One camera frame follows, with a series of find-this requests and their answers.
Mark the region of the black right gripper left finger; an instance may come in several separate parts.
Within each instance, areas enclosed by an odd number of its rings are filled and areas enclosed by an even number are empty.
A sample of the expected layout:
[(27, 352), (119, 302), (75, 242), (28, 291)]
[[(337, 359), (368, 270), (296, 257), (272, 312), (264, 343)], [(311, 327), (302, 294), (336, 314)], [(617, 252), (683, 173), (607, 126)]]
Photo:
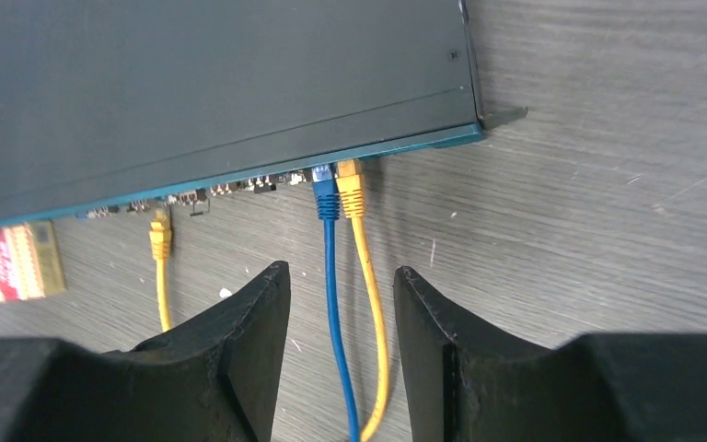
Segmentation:
[(274, 262), (128, 352), (0, 338), (0, 441), (267, 441), (290, 304)]

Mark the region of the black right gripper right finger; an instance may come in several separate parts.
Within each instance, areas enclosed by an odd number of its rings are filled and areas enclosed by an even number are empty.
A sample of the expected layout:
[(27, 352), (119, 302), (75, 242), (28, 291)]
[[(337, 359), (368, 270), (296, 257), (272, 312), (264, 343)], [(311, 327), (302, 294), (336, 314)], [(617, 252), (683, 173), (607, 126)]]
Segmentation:
[(550, 349), (411, 267), (393, 294), (416, 441), (707, 441), (707, 333), (586, 333)]

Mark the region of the dark network switch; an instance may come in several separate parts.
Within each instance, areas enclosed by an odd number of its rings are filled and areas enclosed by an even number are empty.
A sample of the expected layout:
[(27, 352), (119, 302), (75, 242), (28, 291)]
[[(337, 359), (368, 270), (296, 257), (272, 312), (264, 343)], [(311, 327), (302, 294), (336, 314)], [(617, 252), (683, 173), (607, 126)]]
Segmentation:
[(461, 1), (0, 1), (0, 227), (480, 140)]

